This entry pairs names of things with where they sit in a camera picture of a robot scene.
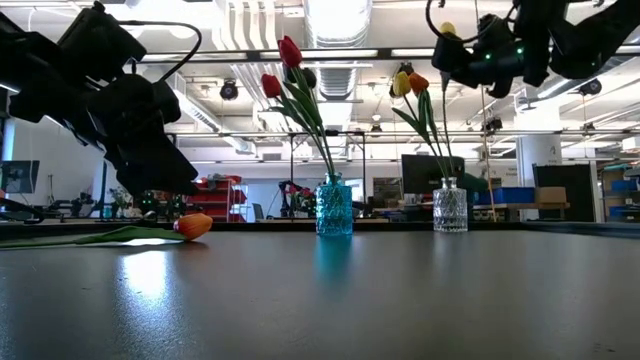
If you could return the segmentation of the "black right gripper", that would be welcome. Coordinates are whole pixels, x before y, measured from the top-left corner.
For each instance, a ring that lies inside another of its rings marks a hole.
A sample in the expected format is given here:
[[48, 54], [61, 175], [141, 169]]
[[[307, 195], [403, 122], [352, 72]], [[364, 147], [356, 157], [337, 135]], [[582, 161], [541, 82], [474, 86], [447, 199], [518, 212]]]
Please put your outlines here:
[[451, 82], [470, 88], [491, 85], [488, 95], [505, 98], [514, 78], [523, 75], [524, 50], [522, 41], [490, 42], [485, 39], [473, 45], [471, 54], [461, 38], [444, 32], [437, 39], [432, 65], [441, 71], [442, 89], [447, 89]]

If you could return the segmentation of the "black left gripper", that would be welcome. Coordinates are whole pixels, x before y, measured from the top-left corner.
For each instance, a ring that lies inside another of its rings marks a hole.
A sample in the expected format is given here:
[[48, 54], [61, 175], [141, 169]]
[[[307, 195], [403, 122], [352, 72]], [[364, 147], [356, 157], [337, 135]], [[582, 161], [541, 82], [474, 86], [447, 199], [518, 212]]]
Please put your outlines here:
[[104, 149], [131, 195], [151, 190], [193, 195], [198, 172], [164, 132], [180, 116], [179, 100], [166, 82], [126, 74], [84, 96], [74, 134]]

